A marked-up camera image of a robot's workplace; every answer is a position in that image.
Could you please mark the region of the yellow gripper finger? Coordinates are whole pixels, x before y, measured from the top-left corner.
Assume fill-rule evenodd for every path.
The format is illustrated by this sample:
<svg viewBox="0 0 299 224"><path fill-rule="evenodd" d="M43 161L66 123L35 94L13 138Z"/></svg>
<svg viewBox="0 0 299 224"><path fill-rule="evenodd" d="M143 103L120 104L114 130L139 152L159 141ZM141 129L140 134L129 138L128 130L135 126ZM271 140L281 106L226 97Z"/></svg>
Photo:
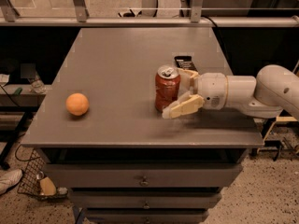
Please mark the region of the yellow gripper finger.
<svg viewBox="0 0 299 224"><path fill-rule="evenodd" d="M190 94L196 94L197 90L194 87L195 80L199 77L199 74L196 71L188 69L178 69L178 74L180 75L180 85L179 85L179 94L189 92Z"/></svg>
<svg viewBox="0 0 299 224"><path fill-rule="evenodd" d="M180 116L193 114L202 108L204 103L202 96L185 92L163 110L162 117L164 119L175 119Z"/></svg>

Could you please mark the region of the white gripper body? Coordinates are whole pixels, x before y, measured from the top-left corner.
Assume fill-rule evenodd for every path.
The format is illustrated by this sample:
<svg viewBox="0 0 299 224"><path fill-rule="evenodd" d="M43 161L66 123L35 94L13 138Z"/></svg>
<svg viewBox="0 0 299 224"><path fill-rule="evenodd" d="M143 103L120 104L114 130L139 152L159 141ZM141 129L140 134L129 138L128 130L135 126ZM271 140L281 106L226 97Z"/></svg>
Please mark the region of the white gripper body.
<svg viewBox="0 0 299 224"><path fill-rule="evenodd" d="M227 95L227 78L224 74L204 73L200 75L195 81L195 89L204 98L204 109L224 108Z"/></svg>

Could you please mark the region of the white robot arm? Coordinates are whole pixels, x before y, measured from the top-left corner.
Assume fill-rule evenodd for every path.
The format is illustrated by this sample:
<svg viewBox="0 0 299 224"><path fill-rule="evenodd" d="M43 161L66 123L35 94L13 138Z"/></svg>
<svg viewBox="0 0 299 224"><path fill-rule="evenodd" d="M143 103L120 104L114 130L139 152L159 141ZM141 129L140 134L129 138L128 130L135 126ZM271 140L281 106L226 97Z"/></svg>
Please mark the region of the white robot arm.
<svg viewBox="0 0 299 224"><path fill-rule="evenodd" d="M287 111L299 119L299 77L275 64L263 67L258 75L226 76L222 73L198 74L179 69L187 91L163 109L162 117L174 119L203 108L232 108L247 116L271 119Z"/></svg>

